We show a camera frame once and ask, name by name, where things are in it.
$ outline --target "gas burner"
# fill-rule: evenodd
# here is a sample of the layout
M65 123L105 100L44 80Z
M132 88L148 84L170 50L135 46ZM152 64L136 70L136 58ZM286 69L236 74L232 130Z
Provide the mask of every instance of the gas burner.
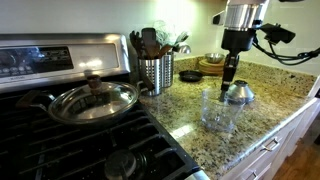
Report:
M109 180L127 179L136 168L136 158L129 150L118 150L108 157L104 167Z

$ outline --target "stove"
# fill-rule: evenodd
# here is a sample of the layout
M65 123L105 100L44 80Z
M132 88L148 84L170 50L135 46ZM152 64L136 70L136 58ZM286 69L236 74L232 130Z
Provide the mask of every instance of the stove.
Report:
M94 129L15 107L29 90L58 96L85 85L86 73L129 82L123 35L0 35L0 47L1 179L207 178L139 101L116 124Z

